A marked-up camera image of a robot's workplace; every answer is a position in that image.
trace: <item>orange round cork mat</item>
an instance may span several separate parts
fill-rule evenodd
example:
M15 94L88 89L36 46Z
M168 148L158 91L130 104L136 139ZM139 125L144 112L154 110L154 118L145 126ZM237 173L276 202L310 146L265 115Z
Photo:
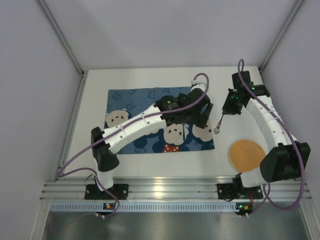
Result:
M229 159L241 173L259 167L265 156L266 153L259 144L247 139L236 141L229 149Z

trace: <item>white robotic arm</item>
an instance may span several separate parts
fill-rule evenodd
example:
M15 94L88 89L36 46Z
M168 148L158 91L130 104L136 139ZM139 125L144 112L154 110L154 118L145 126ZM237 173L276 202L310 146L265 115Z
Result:
M191 84L188 95L180 93L178 97L164 96L144 112L119 125L103 130L96 127L91 131L92 143L106 138L104 142L92 148L98 169L97 177L104 188L109 189L114 185L113 170L119 165L116 153L132 141L172 124L194 124L199 128L205 128L213 107L207 95L188 109L169 113L194 103L204 94L206 84L196 80L191 81Z
M257 122L269 151L262 160L260 167L237 174L233 183L237 188L243 189L300 177L301 171L297 153L286 131L277 121L277 119L281 120L281 117L275 110L270 93L264 85L254 85L250 80L248 71L242 71L241 75L251 91L270 108L270 111L277 118L274 118L256 99L252 98L240 81L238 73L232 75L234 89L228 90L229 93L222 107L222 114L240 115L242 108L245 107ZM296 138L293 136L292 138L296 142L305 167L310 154L310 147L307 143L299 143Z
M275 110L275 107L272 103L271 97L269 96L260 96L262 102L270 107L272 112L278 116L281 120L281 117ZM280 126L278 121L255 99L250 99L246 109L253 116L256 123L258 124L266 144L268 146L268 151L270 152L274 147L283 144L284 146L290 145L291 141L286 133L286 131ZM240 175L242 185L244 188L256 187L262 184L267 184L268 182L263 178L260 167L256 167L251 171L244 172Z

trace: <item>blue patterned towel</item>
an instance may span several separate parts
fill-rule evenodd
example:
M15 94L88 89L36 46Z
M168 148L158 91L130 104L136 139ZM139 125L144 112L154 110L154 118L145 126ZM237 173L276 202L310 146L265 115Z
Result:
M188 94L190 87L139 88L109 90L105 128L121 124L146 110L165 95ZM210 121L205 129L195 125L173 124L126 145L118 154L151 154L214 149Z

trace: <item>black mounting bracket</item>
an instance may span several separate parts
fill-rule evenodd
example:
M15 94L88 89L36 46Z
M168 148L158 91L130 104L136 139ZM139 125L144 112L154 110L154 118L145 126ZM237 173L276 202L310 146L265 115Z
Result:
M263 199L264 197L260 186L244 188L243 191L239 191L233 183L219 183L216 187L218 198L228 202L236 199L250 199L250 194L252 194L253 199Z
M113 195L115 195L118 200L126 200L129 192L128 184L114 184L113 187L108 189ZM113 200L105 191L100 191L96 184L88 184L85 188L84 194L85 200Z

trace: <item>cable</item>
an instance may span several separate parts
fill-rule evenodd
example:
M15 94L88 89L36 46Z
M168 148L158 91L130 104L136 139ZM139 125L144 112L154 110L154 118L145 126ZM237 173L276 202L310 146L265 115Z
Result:
M88 181L88 179L93 176L93 174L90 174L85 180L84 180L84 186L87 187L86 182Z
M205 90L203 92L203 94L193 103L189 104L188 106L184 106L184 107L181 107L181 108L178 108L178 109L173 109L173 110L167 110L167 111L161 111L161 112L155 112L155 113L151 113L151 114L148 114L146 115L144 118L150 118L150 117L153 117L153 116L157 116L157 115L163 115L163 114L172 114L172 113L177 113L177 112L181 112L181 111L184 111L184 110L187 110L189 108L192 108L193 106L195 106L196 104L198 104L207 94L208 92L208 89L209 89L209 77L207 74L201 72L201 73L198 73L195 77L194 77L194 81L199 77L199 76L204 76L206 78L206 86L205 86ZM128 122L126 125L123 126L123 129L126 129L127 127L129 127L130 125L142 120L143 118L142 117L139 117L139 118L136 118L130 122ZM102 143L103 141L113 137L114 135L118 134L119 132L121 132L122 129L119 128L118 130L116 130L115 132L111 133L110 135L94 142L93 144L87 146L86 148L84 148L83 150L81 150L80 152L78 152L76 155L74 155L72 158L70 158L58 171L57 171L57 174L56 174L56 178L61 178L62 177L62 172L66 169L66 167L72 163L77 157L79 157L81 154L85 153L86 151L88 151L89 149L93 148L94 146L98 145L99 143Z
M276 204L274 201L271 200L271 198L269 197L269 194L267 194L266 192L266 185L263 185L263 192L265 194L265 199L268 199L269 202L275 206L276 208L278 209L281 209L281 210L291 210L293 208L295 208L300 200L302 199L302 196L304 194L304 190L305 190L305 167L304 167L304 162L303 162L303 159L302 159L302 156L299 152L299 149L298 149L298 146L296 144L296 142L294 141L291 133L289 132L289 130L287 129L287 127L284 125L284 123L278 118L277 115L275 115L271 110L270 108L265 105L252 91L251 89L248 87L248 85L245 83L242 75L241 75L241 72L244 70L244 65L245 65L245 62L243 59L240 59L239 62L238 62L238 75L239 75L239 78L242 82L242 85L245 87L245 89L251 94L251 96L258 101L258 103L260 103L273 117L274 119L280 124L280 126L283 128L283 130L285 131L285 133L287 134L287 136L289 137L291 143L292 143L292 146L296 152L296 155L298 157L298 160L299 160L299 166L300 166L300 172L301 172L301 184L300 184L300 191L299 191L299 195L298 197L296 198L296 200L294 201L294 203L290 206L280 206L278 204Z

